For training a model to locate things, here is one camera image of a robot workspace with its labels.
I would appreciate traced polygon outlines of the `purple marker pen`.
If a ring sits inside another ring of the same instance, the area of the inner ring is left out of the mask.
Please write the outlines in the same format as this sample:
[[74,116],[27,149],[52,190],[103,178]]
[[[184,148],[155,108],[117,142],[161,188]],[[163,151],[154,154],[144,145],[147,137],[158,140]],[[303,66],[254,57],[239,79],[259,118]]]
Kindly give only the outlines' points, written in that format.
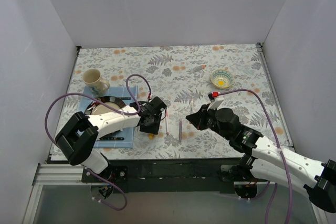
[[178,123],[179,127],[178,127],[178,139],[179,142],[182,143],[182,127],[183,127],[183,123],[182,123],[182,118],[179,119],[179,123]]

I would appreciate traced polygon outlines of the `white pink marker pen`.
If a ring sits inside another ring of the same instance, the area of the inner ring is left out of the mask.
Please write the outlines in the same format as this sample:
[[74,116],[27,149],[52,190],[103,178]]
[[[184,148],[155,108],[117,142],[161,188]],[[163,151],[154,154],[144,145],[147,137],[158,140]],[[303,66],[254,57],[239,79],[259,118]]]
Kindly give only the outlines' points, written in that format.
[[166,128],[166,135],[170,134],[169,131],[169,116],[168,116],[168,111],[165,113],[165,128]]

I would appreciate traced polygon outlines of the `grey orange marker pen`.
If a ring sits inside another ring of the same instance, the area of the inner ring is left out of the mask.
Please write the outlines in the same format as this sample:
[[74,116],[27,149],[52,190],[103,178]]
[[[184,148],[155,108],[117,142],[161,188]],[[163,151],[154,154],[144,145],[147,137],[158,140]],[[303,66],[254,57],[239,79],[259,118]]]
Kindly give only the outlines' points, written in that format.
[[202,71],[203,69],[205,69],[206,65],[200,65],[200,66],[197,66],[197,67],[194,67],[190,70],[190,73],[195,73],[195,72],[198,72],[198,71]]

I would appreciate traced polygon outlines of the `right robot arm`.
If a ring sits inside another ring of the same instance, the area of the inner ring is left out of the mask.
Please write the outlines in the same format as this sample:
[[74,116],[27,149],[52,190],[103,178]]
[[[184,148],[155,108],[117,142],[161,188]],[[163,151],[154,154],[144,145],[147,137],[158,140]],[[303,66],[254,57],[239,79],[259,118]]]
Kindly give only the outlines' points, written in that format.
[[211,109],[208,104],[186,119],[198,130],[212,130],[243,154],[238,176],[270,180],[306,195],[320,209],[335,212],[335,161],[313,160],[289,149],[280,149],[268,137],[240,123],[229,108]]

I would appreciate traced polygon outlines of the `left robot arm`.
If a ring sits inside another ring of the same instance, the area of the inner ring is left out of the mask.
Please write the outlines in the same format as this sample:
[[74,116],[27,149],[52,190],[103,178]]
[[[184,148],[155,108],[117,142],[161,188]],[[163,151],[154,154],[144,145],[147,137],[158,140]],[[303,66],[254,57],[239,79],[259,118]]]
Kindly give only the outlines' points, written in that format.
[[137,105],[135,102],[108,113],[85,115],[75,113],[55,137],[57,147],[72,166],[82,165],[91,170],[100,182],[111,178],[108,159],[94,149],[96,140],[128,128],[139,127],[140,132],[157,135],[166,104],[155,97]]

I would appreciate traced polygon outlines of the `blue checked cloth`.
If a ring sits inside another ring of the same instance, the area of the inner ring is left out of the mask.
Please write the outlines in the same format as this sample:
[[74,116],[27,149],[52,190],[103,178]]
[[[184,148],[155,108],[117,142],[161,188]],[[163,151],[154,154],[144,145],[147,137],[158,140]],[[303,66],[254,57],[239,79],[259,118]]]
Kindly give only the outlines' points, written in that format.
[[[129,92],[126,89],[126,87],[110,87],[104,95],[120,98],[124,101],[126,105],[129,105],[130,103],[134,102],[134,100],[129,95]],[[92,100],[85,97],[81,97],[78,110],[84,112],[90,102],[92,102]],[[134,128],[131,127],[126,128],[123,131],[118,131],[106,136],[106,137],[124,137],[123,141],[97,140],[95,142],[94,148],[132,148],[133,136],[134,136]]]

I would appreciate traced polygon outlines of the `yellow patterned bowl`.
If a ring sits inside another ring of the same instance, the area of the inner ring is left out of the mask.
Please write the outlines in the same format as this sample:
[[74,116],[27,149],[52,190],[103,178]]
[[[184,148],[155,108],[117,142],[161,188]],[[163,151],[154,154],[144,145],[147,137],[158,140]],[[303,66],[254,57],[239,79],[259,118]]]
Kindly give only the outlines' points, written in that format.
[[234,84],[234,76],[225,69],[212,71],[210,80],[211,83],[219,89],[226,89]]

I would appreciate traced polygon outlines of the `floral tablecloth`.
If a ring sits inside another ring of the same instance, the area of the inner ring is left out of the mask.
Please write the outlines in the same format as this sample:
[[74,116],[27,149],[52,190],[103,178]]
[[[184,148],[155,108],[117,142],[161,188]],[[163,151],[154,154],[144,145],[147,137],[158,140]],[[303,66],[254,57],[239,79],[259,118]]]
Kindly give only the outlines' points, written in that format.
[[[206,65],[205,69],[190,73],[200,65]],[[224,96],[223,107],[232,109],[242,124],[271,140],[279,140],[284,148],[292,148],[264,59],[254,44],[81,49],[58,128],[78,111],[80,98],[77,93],[84,91],[82,75],[89,69],[98,69],[112,87],[125,84],[138,87],[140,101],[152,95],[160,97],[167,105],[169,135],[166,135],[165,121],[152,140],[149,134],[135,130],[132,148],[102,149],[109,159],[240,157],[226,140],[212,131],[196,130],[185,119],[192,100],[193,112],[209,102],[207,95],[215,90],[210,76],[217,69],[225,69],[234,76],[230,94]],[[180,118],[182,143],[178,140]]]

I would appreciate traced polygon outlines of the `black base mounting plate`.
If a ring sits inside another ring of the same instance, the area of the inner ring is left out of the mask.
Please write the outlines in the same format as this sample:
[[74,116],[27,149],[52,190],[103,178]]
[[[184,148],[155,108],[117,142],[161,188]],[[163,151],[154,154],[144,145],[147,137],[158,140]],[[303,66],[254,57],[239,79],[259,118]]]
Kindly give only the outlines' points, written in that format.
[[104,175],[125,193],[215,191],[253,198],[256,179],[239,158],[140,159],[111,161]]

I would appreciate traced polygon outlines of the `beige ceramic mug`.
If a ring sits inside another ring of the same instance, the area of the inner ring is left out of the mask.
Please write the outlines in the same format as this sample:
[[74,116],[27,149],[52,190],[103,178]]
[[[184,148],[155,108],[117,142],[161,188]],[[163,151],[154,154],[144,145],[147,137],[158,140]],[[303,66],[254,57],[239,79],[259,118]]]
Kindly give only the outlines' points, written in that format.
[[88,89],[97,97],[103,96],[110,88],[110,83],[102,77],[98,69],[89,69],[82,75],[82,80]]

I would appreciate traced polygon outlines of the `aluminium frame rail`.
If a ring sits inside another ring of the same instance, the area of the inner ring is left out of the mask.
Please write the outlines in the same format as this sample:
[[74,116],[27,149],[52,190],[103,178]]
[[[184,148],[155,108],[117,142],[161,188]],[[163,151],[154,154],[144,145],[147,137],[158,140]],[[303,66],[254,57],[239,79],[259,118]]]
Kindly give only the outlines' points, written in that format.
[[29,201],[22,223],[33,223],[44,186],[83,185],[83,168],[66,164],[39,164],[37,166]]

